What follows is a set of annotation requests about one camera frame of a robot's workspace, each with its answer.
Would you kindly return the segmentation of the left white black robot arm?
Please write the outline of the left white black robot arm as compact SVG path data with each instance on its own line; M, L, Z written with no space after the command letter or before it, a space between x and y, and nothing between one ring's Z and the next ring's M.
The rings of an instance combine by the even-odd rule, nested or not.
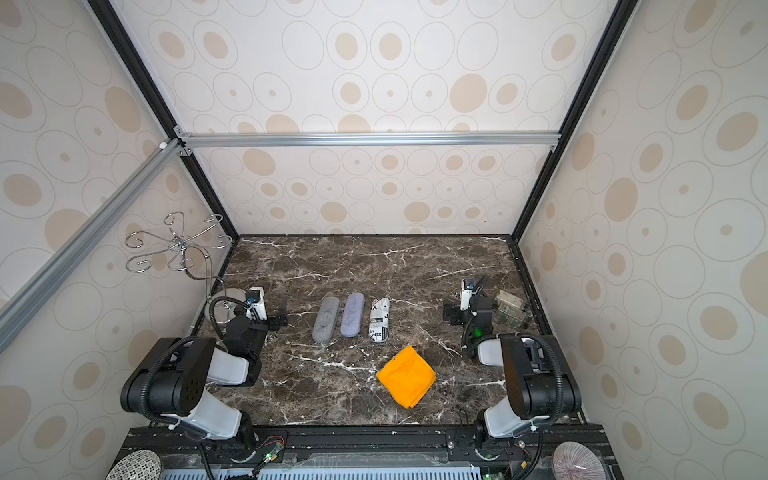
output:
M220 302L232 302L236 308L217 339L197 335L159 339L125 381L119 400L124 411L170 429L184 427L204 440L251 447L257 436L249 415L224 404L207 386L256 383L268 334L287 324L287 304L269 315L259 290L244 301L219 297L209 305L211 320Z

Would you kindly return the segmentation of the orange cleaning cloth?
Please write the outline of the orange cleaning cloth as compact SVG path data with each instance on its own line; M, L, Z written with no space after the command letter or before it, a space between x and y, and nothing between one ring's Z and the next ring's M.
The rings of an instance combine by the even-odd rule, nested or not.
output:
M416 406L436 381L435 371L412 346L395 355L376 377L406 409Z

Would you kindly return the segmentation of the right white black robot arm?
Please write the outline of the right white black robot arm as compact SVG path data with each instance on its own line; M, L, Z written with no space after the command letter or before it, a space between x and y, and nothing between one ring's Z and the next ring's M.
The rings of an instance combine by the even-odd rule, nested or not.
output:
M582 396L557 339L552 335L496 333L498 302L484 293L486 279L461 282L460 301L443 305L443 319L463 327L462 352L504 373L506 396L479 413L477 446L518 438L581 409Z

